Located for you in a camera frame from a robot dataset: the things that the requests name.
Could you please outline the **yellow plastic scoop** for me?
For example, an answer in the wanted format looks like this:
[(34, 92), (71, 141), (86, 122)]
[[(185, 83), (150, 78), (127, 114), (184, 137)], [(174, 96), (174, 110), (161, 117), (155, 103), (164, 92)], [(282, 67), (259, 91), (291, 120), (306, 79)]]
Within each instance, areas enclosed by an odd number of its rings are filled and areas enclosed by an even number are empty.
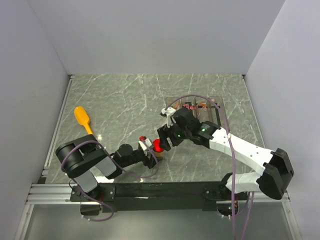
[(90, 118), (82, 106), (77, 106), (74, 109), (74, 116), (75, 116), (78, 124), (83, 126), (89, 135), (94, 134), (91, 127), (90, 127)]

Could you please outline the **clear candy drawer box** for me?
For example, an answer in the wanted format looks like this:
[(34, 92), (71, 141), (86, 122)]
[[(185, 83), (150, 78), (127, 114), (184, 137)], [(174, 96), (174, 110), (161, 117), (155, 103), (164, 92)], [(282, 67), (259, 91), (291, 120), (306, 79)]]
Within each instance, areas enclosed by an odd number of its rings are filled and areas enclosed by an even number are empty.
[(210, 121), (219, 126), (224, 127), (224, 119), (220, 111), (211, 104), (209, 101), (200, 97), (184, 97), (175, 101), (172, 108), (179, 110), (181, 108), (187, 108), (192, 110), (193, 115), (200, 121)]

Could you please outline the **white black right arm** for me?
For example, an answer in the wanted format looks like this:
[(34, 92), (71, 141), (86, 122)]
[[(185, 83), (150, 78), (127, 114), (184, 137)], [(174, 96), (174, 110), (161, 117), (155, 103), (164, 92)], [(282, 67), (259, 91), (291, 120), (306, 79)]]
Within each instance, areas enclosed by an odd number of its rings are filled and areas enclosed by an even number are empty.
[(285, 150), (271, 150), (249, 143), (213, 122), (200, 122), (187, 108), (168, 107), (160, 114), (166, 118), (166, 124), (157, 130), (162, 149), (169, 151), (189, 140), (198, 146), (235, 157), (253, 170), (227, 174), (219, 187), (222, 198), (230, 200), (242, 192), (262, 192), (271, 199), (282, 199), (294, 176)]

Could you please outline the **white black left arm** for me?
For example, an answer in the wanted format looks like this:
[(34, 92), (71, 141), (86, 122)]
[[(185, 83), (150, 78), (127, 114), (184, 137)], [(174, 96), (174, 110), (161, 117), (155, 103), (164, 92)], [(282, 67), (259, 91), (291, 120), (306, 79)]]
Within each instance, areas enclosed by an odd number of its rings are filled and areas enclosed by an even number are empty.
[(94, 201), (100, 195), (100, 188), (91, 172), (93, 167), (109, 180), (124, 173), (126, 167), (137, 163), (152, 169), (164, 157), (159, 142), (159, 139), (151, 141), (141, 136), (137, 149), (125, 143), (109, 154), (94, 135), (89, 134), (60, 145), (55, 155), (61, 164), (61, 171), (82, 189), (82, 195), (88, 201)]

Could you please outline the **red jar lid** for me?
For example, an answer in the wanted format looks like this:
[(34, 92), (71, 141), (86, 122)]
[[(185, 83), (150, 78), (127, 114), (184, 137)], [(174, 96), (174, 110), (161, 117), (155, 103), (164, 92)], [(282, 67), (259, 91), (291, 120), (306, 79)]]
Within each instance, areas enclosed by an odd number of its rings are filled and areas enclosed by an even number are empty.
[(156, 153), (162, 153), (164, 151), (164, 149), (161, 147), (161, 140), (159, 138), (153, 141), (153, 150)]

